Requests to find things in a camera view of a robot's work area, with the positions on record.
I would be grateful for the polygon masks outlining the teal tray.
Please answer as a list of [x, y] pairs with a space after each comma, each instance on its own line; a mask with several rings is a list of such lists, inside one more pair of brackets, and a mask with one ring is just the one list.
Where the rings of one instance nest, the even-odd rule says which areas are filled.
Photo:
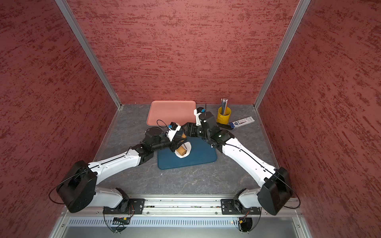
[[187, 142], [182, 145], [181, 152], [172, 152], [169, 148], [158, 152], [158, 167], [161, 170], [188, 167], [206, 163], [212, 163], [217, 160], [216, 149], [198, 137], [188, 137]]

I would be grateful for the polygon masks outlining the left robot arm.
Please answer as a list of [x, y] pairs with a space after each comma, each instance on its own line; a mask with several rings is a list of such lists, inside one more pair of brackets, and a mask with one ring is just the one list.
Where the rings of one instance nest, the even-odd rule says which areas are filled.
[[102, 188], [107, 178], [150, 160], [155, 151], [169, 148], [175, 152], [185, 143], [186, 135], [180, 127], [164, 133], [159, 127], [149, 128], [145, 139], [126, 152], [97, 162], [76, 162], [56, 187], [56, 192], [69, 212], [87, 207], [105, 207], [119, 214], [131, 208], [129, 196], [121, 188]]

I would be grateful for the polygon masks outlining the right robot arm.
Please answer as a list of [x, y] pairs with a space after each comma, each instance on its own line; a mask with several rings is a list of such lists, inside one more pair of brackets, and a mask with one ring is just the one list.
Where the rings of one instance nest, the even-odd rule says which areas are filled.
[[261, 207], [271, 215], [285, 206], [293, 195], [289, 172], [276, 168], [249, 151], [230, 130], [218, 126], [211, 112], [199, 113], [195, 123], [182, 126], [185, 136], [199, 137], [212, 148], [240, 165], [258, 184], [257, 189], [244, 189], [236, 195], [236, 207]]

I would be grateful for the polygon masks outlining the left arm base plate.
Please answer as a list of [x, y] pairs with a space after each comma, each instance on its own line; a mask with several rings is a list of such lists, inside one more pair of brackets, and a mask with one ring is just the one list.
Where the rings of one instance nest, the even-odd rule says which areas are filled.
[[104, 207], [105, 215], [141, 215], [145, 204], [143, 198], [130, 198], [128, 201], [123, 199], [116, 208]]

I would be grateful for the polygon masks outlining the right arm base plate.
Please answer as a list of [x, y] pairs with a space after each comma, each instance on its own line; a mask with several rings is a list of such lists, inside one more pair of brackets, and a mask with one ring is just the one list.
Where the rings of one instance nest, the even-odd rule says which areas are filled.
[[221, 199], [221, 210], [223, 215], [260, 215], [259, 207], [245, 208], [238, 200]]

